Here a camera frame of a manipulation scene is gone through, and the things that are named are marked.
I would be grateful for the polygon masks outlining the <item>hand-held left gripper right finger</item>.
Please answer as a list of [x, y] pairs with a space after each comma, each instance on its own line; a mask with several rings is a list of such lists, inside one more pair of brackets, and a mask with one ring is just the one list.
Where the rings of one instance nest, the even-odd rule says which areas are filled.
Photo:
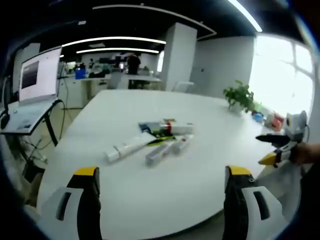
[[279, 200], [240, 166], [225, 167], [224, 240], [273, 240], [288, 225]]

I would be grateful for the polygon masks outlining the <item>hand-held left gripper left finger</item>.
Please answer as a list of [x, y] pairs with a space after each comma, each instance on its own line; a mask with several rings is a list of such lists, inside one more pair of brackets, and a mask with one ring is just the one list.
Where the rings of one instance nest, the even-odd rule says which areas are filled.
[[83, 167], [41, 206], [37, 226], [50, 240], [100, 240], [100, 170]]

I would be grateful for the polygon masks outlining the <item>person's right hand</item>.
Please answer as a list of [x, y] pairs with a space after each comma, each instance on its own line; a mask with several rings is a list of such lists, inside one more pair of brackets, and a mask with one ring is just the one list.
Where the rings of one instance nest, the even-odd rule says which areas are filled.
[[291, 161], [297, 164], [314, 164], [320, 161], [319, 143], [299, 143], [292, 151]]

